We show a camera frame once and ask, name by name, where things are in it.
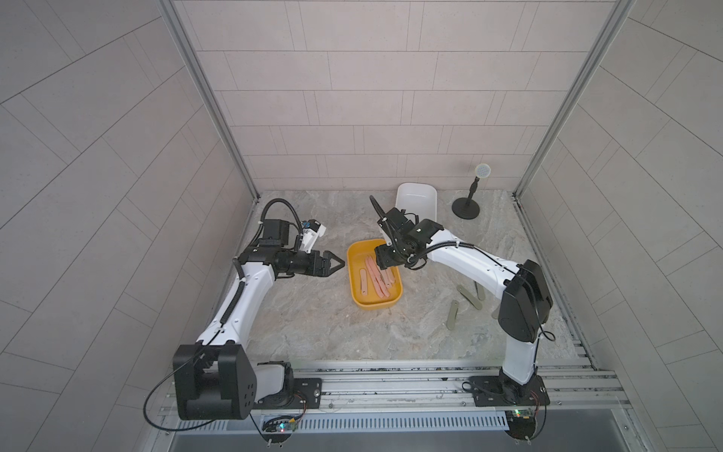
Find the pink fruit knife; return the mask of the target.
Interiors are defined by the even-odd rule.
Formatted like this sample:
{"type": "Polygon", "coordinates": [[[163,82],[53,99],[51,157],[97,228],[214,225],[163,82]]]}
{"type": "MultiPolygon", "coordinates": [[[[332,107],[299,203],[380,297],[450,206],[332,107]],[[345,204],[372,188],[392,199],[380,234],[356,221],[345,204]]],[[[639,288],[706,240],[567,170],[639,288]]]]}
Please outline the pink fruit knife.
{"type": "Polygon", "coordinates": [[[360,291],[363,296],[368,295],[367,271],[360,269],[360,291]]]}

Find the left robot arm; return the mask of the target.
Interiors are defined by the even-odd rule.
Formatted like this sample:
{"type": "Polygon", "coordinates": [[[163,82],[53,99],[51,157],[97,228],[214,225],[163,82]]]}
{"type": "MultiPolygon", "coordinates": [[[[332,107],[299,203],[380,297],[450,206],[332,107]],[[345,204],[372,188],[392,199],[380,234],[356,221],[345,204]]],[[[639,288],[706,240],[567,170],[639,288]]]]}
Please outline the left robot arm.
{"type": "Polygon", "coordinates": [[[297,275],[327,278],[346,263],[336,254],[314,249],[325,232],[317,220],[269,218],[275,198],[263,208],[258,229],[243,252],[233,258],[235,280],[208,327],[172,358],[178,415],[203,426],[220,420],[245,419],[266,397],[293,400],[293,370],[286,362],[254,365],[246,348],[250,330],[265,296],[278,280],[297,275]]]}

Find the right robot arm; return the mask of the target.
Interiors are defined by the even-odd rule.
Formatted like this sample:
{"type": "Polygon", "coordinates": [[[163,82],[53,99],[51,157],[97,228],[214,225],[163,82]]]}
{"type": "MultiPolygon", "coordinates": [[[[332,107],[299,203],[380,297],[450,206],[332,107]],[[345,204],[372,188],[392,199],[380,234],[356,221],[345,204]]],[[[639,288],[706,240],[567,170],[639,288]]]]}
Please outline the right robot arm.
{"type": "Polygon", "coordinates": [[[412,220],[396,207],[385,211],[375,197],[370,201],[385,239],[375,248],[380,269],[419,270],[432,261],[457,271],[499,301],[494,312],[506,335],[499,380],[510,399],[520,397],[537,376],[540,339],[555,341],[545,329],[554,303],[540,265],[530,259],[523,263],[503,259],[434,220],[412,220]]]}

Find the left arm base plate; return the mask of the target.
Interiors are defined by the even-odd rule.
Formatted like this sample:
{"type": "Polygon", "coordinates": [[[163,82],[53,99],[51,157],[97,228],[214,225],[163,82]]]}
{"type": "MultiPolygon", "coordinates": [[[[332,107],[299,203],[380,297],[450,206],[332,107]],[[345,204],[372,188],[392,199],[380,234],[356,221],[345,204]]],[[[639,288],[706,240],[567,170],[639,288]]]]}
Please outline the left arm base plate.
{"type": "Polygon", "coordinates": [[[323,380],[318,378],[294,378],[286,382],[279,393],[267,395],[254,403],[254,410],[297,410],[318,409],[322,394],[323,380]]]}

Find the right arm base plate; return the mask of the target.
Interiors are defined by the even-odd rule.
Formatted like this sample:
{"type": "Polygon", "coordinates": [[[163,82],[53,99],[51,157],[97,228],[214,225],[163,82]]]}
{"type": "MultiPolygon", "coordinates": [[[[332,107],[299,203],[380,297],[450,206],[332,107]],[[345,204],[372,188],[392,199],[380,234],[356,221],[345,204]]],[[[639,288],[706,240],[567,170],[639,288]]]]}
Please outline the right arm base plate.
{"type": "Polygon", "coordinates": [[[474,376],[462,383],[476,407],[543,407],[550,404],[544,382],[537,373],[526,384],[519,384],[504,373],[498,376],[474,376]]]}

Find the yellow plastic storage box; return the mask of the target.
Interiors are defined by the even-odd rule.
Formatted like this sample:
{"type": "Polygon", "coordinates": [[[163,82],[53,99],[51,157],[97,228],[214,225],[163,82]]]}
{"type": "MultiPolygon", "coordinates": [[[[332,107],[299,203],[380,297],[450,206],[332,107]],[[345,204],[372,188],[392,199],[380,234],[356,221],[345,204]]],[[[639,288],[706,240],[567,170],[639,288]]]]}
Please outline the yellow plastic storage box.
{"type": "Polygon", "coordinates": [[[352,299],[363,310],[391,307],[403,295],[403,284],[398,269],[391,267],[395,276],[395,283],[391,287],[384,284],[380,275],[382,269],[375,262],[374,250],[376,246],[383,244],[382,239],[357,241],[348,248],[346,253],[352,299]],[[360,269],[367,271],[367,296],[363,296],[360,291],[360,269]]]}

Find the white plastic storage box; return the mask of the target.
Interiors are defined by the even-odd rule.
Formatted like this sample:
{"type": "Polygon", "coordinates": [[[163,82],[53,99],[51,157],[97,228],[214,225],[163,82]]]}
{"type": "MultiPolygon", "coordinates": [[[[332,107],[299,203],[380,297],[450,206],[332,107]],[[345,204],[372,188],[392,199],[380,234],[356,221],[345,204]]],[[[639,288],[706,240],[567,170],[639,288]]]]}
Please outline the white plastic storage box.
{"type": "Polygon", "coordinates": [[[418,223],[421,220],[437,221],[438,193],[431,185],[404,183],[397,189],[395,207],[405,211],[409,220],[418,223]]]}

